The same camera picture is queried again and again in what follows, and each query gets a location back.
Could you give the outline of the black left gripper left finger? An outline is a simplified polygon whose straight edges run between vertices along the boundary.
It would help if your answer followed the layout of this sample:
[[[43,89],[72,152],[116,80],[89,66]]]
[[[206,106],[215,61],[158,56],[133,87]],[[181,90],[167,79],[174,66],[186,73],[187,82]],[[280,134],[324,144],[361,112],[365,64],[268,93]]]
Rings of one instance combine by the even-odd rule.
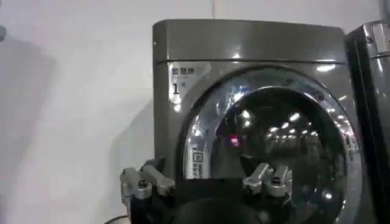
[[[164,168],[165,158],[160,157],[147,160],[139,169],[128,167],[121,171],[121,201],[128,210],[133,199],[144,201],[153,193],[163,197],[173,194],[176,182],[163,174]]]

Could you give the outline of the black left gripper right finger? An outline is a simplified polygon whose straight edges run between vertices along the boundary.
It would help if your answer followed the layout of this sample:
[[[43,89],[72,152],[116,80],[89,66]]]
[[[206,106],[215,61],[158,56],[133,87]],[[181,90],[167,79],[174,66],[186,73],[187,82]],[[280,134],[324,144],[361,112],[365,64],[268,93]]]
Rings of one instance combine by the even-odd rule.
[[[291,201],[293,194],[293,171],[286,165],[273,167],[249,155],[240,156],[240,165],[246,174],[243,189],[251,196],[264,194],[282,204]]]

